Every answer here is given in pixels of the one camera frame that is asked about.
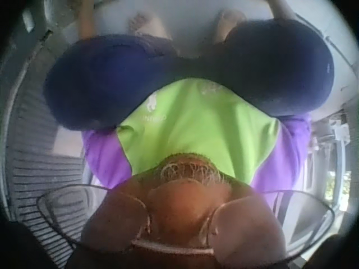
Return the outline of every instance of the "blue shorts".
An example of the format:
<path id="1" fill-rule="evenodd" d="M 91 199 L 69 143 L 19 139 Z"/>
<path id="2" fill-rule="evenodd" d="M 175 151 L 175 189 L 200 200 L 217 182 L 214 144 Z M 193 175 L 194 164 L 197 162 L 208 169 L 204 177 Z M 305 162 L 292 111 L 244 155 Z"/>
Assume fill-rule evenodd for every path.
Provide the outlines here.
<path id="1" fill-rule="evenodd" d="M 151 93 L 188 77 L 215 81 L 280 117 L 322 105 L 334 63 L 321 37 L 290 20 L 241 24 L 196 59 L 179 57 L 166 39 L 97 36 L 77 42 L 56 61 L 44 96 L 65 127 L 100 129 L 121 123 Z"/>

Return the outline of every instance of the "t-shirt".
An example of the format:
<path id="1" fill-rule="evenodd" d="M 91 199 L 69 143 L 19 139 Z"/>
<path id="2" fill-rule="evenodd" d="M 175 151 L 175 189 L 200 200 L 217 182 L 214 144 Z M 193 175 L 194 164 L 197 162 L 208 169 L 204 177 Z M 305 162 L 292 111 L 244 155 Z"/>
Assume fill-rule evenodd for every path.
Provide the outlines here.
<path id="1" fill-rule="evenodd" d="M 154 92 L 116 129 L 83 133 L 85 156 L 113 188 L 176 153 L 206 156 L 257 191 L 291 189 L 306 158 L 308 115 L 269 117 L 215 82 L 188 78 Z"/>

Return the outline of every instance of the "leg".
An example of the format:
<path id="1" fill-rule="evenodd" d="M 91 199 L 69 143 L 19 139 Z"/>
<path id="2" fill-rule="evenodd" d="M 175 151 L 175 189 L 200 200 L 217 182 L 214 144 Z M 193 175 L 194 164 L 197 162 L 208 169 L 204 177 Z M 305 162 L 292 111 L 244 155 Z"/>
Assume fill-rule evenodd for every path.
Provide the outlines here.
<path id="1" fill-rule="evenodd" d="M 318 108 L 333 85 L 332 55 L 321 37 L 293 20 L 239 24 L 200 59 L 214 80 L 274 117 Z"/>
<path id="2" fill-rule="evenodd" d="M 88 16 L 89 6 L 82 8 L 83 40 L 56 61 L 47 75 L 44 96 L 55 118 L 69 129 L 113 127 L 155 90 L 181 78 L 178 58 L 170 40 L 150 36 L 151 29 L 157 36 L 160 32 L 148 27 L 152 20 L 139 23 L 138 16 L 131 20 L 133 34 L 142 36 L 92 37 L 93 17 Z"/>

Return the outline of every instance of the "bare foot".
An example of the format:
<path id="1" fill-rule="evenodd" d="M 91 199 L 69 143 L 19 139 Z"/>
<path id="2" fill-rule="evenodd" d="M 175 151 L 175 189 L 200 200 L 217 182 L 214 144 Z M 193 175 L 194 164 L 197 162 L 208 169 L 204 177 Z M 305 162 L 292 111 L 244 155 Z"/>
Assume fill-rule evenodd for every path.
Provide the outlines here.
<path id="1" fill-rule="evenodd" d="M 152 35 L 158 38 L 172 39 L 159 17 L 149 13 L 138 13 L 129 21 L 129 30 L 134 35 Z"/>
<path id="2" fill-rule="evenodd" d="M 214 43 L 225 41 L 229 32 L 238 24 L 245 22 L 246 16 L 239 10 L 224 10 L 220 14 Z"/>

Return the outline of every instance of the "person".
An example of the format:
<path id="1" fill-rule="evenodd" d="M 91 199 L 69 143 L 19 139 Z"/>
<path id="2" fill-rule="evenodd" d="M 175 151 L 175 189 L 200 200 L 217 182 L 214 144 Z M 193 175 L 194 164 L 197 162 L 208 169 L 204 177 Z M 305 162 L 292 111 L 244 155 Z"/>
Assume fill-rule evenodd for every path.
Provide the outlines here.
<path id="1" fill-rule="evenodd" d="M 256 194 L 293 188 L 307 155 L 308 112 L 328 98 L 334 64 L 325 42 L 296 21 L 285 0 L 267 2 L 273 20 L 223 11 L 213 46 L 192 59 L 177 54 L 160 19 L 148 13 L 130 20 L 131 35 L 96 36 L 94 1 L 82 2 L 81 40 L 50 70 L 44 96 L 60 124 L 83 131 L 91 171 L 110 189 L 83 242 L 116 248 L 116 231 L 123 236 L 134 218 L 116 221 L 119 208 L 130 210 L 120 206 L 125 194 L 150 215 L 149 240 L 202 248 L 213 212 L 251 197 L 232 215 L 243 229 L 215 250 L 222 259 L 182 252 L 168 258 L 158 249 L 148 258 L 139 248 L 129 260 L 217 268 L 284 258 L 279 224 Z M 79 252 L 73 268 L 86 262 Z"/>

